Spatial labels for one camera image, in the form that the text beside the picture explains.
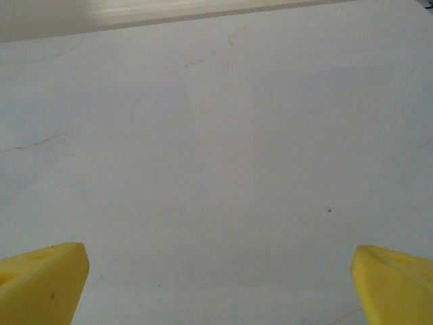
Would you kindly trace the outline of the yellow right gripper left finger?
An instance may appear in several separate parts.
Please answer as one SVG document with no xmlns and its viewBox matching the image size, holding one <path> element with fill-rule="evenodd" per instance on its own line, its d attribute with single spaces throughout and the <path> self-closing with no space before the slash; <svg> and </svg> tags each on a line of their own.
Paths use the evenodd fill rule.
<svg viewBox="0 0 433 325">
<path fill-rule="evenodd" d="M 2 259 L 1 323 L 71 324 L 88 274 L 80 242 Z"/>
</svg>

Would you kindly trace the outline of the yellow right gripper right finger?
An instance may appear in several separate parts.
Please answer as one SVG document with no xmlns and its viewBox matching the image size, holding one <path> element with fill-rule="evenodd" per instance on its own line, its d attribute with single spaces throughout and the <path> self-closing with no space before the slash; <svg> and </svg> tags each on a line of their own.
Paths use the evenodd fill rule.
<svg viewBox="0 0 433 325">
<path fill-rule="evenodd" d="M 432 323 L 432 260 L 365 245 L 350 272 L 369 324 Z"/>
</svg>

